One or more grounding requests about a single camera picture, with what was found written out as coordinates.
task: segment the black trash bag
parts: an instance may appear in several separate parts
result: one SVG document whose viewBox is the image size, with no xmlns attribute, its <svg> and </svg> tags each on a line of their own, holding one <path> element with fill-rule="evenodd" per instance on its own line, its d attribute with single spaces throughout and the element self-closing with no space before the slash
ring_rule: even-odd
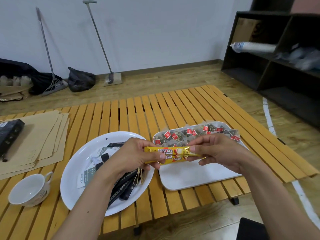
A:
<svg viewBox="0 0 320 240">
<path fill-rule="evenodd" d="M 89 90 L 96 84 L 96 75 L 78 71 L 71 67 L 68 67 L 70 73 L 68 78 L 68 85 L 72 92 L 81 92 Z"/>
<path fill-rule="evenodd" d="M 38 72 L 27 63 L 6 60 L 0 58 L 0 76 L 28 76 L 31 78 L 33 87 L 30 88 L 29 93 L 38 95 L 43 93 L 52 82 L 52 74 L 48 72 Z M 57 79 L 62 80 L 61 77 L 54 75 Z"/>
</svg>

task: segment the table leg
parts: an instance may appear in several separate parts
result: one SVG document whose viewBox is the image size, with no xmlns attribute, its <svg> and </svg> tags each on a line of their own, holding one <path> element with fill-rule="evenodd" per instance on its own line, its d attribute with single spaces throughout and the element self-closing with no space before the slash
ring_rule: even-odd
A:
<svg viewBox="0 0 320 240">
<path fill-rule="evenodd" d="M 142 224 L 137 224 L 133 229 L 133 233 L 135 236 L 141 235 L 141 231 L 142 231 Z"/>
<path fill-rule="evenodd" d="M 230 202 L 231 202 L 234 206 L 236 206 L 236 205 L 239 204 L 239 198 L 238 198 L 238 197 L 236 197 L 236 198 L 231 198 L 231 199 L 230 199 Z"/>
</svg>

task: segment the person's right hand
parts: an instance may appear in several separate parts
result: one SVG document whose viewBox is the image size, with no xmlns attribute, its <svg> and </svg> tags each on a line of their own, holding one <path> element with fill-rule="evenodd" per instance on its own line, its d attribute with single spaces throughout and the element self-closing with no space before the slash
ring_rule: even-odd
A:
<svg viewBox="0 0 320 240">
<path fill-rule="evenodd" d="M 201 155 L 199 165 L 218 163 L 233 172 L 243 174 L 243 166 L 250 160 L 258 160 L 249 150 L 221 133 L 200 136 L 188 144 L 190 151 Z M 199 157 L 187 157 L 194 161 Z"/>
</svg>

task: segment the white floor tape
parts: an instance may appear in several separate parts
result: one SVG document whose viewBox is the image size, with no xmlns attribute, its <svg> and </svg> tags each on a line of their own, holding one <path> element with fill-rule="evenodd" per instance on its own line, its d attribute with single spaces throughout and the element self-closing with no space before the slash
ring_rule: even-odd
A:
<svg viewBox="0 0 320 240">
<path fill-rule="evenodd" d="M 269 131 L 276 136 L 276 131 L 275 131 L 275 128 L 273 127 L 273 123 L 272 123 L 271 116 L 269 113 L 268 100 L 265 97 L 263 98 L 263 111 L 264 111 L 264 115 L 266 116 L 266 123 L 268 125 Z M 304 193 L 299 181 L 298 180 L 293 181 L 292 185 L 293 185 L 294 189 L 296 190 L 297 194 L 299 195 L 299 199 L 300 199 L 308 217 L 314 223 L 314 225 L 316 225 L 320 229 L 320 219 L 319 219 L 318 215 L 315 213 L 315 211 L 314 211 L 308 197 Z"/>
</svg>

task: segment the wooden table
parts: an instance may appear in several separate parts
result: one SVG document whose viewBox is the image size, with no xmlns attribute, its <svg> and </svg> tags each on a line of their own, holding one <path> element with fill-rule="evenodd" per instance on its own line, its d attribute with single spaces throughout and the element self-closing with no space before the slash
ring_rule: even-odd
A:
<svg viewBox="0 0 320 240">
<path fill-rule="evenodd" d="M 151 140 L 164 128 L 216 120 L 238 129 L 244 144 L 263 160 L 284 183 L 312 177 L 318 170 L 272 135 L 241 107 L 212 85 L 149 96 L 57 108 L 70 115 L 63 161 L 0 181 L 0 239 L 50 239 L 69 210 L 60 197 L 60 180 L 72 155 L 87 141 L 114 131 L 130 131 Z M 1 116 L 19 118 L 44 111 Z M 54 171 L 51 191 L 42 204 L 20 207 L 8 203 L 11 189 L 34 173 Z M 105 217 L 101 233 L 137 226 L 143 222 L 250 193 L 244 177 L 169 191 L 162 188 L 158 171 L 138 200 L 120 214 Z"/>
</svg>

